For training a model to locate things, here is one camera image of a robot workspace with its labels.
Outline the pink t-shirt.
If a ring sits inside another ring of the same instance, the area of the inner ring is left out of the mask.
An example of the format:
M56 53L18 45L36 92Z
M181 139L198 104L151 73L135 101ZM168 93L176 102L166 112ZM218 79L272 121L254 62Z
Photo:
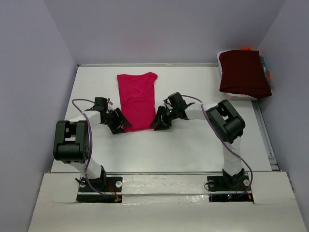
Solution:
M157 74L117 75L121 111L131 126L124 125L125 132L153 129L155 118L155 81Z

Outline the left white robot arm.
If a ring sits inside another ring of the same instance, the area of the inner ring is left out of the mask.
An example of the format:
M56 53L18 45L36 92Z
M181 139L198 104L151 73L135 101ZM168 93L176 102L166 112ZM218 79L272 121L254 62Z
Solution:
M74 167L81 174L82 185L98 192L106 188L108 181L104 167L92 158L92 129L106 125L116 135L125 132L124 126L132 125L119 108L112 108L110 99L96 97L93 101L74 99L71 102L81 115L56 123L54 159Z

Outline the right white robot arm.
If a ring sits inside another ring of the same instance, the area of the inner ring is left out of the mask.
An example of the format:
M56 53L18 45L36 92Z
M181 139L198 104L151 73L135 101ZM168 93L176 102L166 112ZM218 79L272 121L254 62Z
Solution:
M222 175L211 176L207 180L209 190L215 187L234 189L241 184L245 177L242 157L239 155L241 136L245 122L228 100L222 100L213 105L204 105L195 97L196 102L186 103L179 92L171 94L164 100L164 105L159 106L150 126L156 131L164 131L172 126L172 121L205 120L213 130L223 146L224 167Z

